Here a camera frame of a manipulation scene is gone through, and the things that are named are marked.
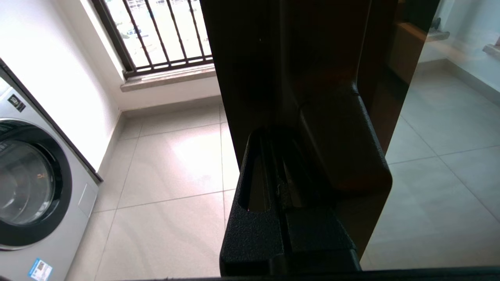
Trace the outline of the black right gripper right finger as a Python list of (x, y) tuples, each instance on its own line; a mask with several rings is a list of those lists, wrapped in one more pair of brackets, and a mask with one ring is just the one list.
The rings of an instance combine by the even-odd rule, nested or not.
[(309, 166), (282, 160), (281, 211), (293, 252), (356, 251), (336, 215), (336, 194)]

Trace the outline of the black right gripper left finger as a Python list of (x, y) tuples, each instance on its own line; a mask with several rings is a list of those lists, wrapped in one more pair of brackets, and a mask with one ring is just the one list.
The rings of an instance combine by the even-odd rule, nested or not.
[[(268, 208), (249, 210), (251, 189), (263, 191)], [(250, 134), (223, 240), (222, 256), (276, 256), (284, 252), (277, 206), (277, 173), (270, 133)]]

